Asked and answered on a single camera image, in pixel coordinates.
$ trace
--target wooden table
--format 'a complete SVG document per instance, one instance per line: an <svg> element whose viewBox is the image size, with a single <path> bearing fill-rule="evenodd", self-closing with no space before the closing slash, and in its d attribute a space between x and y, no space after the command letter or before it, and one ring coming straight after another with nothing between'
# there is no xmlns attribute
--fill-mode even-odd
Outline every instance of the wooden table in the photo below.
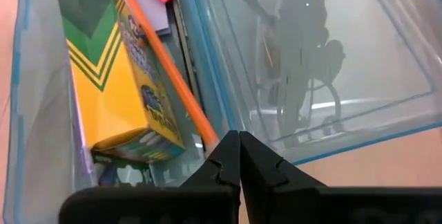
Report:
<svg viewBox="0 0 442 224"><path fill-rule="evenodd" d="M17 0L2 0L0 19L0 216L3 213L3 189L6 181L8 160L10 78L12 61L12 43L14 36Z"/></svg>

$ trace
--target tabletop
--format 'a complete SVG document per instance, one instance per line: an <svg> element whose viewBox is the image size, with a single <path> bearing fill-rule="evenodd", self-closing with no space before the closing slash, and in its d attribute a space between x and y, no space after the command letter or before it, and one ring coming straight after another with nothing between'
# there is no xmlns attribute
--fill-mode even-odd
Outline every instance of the tabletop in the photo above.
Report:
<svg viewBox="0 0 442 224"><path fill-rule="evenodd" d="M16 13L17 0L2 0L0 7L3 28L0 35L1 194L5 187L8 159L10 71ZM442 174L437 172L442 166L441 154L442 129L432 129L340 153L299 167L327 185L440 186ZM3 196L0 196L0 208L3 209Z"/></svg>

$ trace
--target plastic container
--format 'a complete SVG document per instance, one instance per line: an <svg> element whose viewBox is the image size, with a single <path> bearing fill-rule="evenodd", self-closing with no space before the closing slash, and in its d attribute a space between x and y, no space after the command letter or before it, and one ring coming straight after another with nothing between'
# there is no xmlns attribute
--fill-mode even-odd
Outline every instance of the plastic container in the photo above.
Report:
<svg viewBox="0 0 442 224"><path fill-rule="evenodd" d="M203 99L218 97L204 100L206 108L300 164L441 126L441 3L182 0L182 7L200 81L216 85L201 85Z"/></svg>
<svg viewBox="0 0 442 224"><path fill-rule="evenodd" d="M163 42L186 74L176 23ZM82 142L79 111L57 0L19 0L12 61L5 223L57 223L64 200L96 185ZM196 128L164 80L186 152L152 166L156 185L179 186L204 162Z"/></svg>

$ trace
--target pencil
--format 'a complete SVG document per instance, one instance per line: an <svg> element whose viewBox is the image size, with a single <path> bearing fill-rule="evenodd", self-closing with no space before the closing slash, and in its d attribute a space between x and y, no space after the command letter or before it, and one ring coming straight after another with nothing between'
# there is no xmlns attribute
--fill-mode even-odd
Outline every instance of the pencil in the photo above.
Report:
<svg viewBox="0 0 442 224"><path fill-rule="evenodd" d="M175 87L175 90L177 91L178 96L182 100L187 112L200 132L206 148L212 149L214 146L216 146L219 139L210 122L207 120L204 112L200 108L200 105L197 103L186 82L183 80L181 73L172 62L169 53L164 48L163 43L160 41L160 38L158 37L151 23L147 17L144 16L143 10L141 9L137 0L125 1L128 7L131 9L131 13L133 14L134 18L141 24L144 34L146 35L149 44L152 46L153 52L157 55L160 64L166 71L169 79Z"/></svg>

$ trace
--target yellow crayon box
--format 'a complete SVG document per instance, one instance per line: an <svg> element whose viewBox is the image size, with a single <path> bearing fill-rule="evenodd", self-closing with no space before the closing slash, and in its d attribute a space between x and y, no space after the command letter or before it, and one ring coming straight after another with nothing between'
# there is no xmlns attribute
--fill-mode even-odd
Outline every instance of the yellow crayon box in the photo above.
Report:
<svg viewBox="0 0 442 224"><path fill-rule="evenodd" d="M90 149L133 160L184 151L155 54L124 0L59 0Z"/></svg>

